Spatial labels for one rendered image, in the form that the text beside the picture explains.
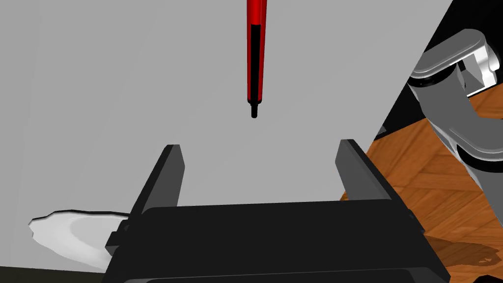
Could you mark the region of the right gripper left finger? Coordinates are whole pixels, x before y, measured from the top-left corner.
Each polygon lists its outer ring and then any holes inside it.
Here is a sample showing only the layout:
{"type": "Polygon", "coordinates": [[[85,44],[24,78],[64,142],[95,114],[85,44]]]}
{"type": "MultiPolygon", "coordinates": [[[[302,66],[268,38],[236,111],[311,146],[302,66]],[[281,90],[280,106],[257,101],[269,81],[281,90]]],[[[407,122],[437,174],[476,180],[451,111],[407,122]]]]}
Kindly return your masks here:
{"type": "Polygon", "coordinates": [[[130,216],[140,216],[153,207],[175,207],[180,196],[185,163],[179,144],[169,144],[152,169],[130,216]]]}

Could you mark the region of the red and black pen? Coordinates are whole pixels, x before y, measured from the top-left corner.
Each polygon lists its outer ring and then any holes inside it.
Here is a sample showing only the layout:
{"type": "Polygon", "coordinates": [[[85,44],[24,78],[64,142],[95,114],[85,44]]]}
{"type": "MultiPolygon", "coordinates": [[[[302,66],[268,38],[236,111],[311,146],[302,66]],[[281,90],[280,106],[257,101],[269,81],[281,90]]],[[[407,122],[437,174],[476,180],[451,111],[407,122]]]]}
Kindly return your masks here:
{"type": "Polygon", "coordinates": [[[247,101],[257,118],[262,102],[267,0],[247,0],[247,101]]]}

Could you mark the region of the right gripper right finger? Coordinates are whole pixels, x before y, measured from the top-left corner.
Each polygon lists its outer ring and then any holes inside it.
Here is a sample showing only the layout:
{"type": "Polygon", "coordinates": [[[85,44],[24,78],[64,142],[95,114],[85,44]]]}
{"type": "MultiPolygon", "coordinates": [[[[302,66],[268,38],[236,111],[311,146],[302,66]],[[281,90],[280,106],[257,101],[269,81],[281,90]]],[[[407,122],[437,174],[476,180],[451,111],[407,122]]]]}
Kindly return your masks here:
{"type": "Polygon", "coordinates": [[[335,165],[349,200],[390,199],[402,202],[354,139],[340,141],[335,165]]]}

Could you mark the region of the white plate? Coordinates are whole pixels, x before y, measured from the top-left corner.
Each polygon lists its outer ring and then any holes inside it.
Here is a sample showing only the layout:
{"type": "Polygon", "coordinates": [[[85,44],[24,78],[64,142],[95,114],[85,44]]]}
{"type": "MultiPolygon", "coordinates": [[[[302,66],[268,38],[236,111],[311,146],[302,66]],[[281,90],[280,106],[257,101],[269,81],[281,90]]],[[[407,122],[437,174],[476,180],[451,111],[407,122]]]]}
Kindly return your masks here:
{"type": "Polygon", "coordinates": [[[28,227],[38,244],[64,258],[106,271],[112,257],[105,245],[128,217],[110,211],[59,210],[32,219],[28,227]]]}

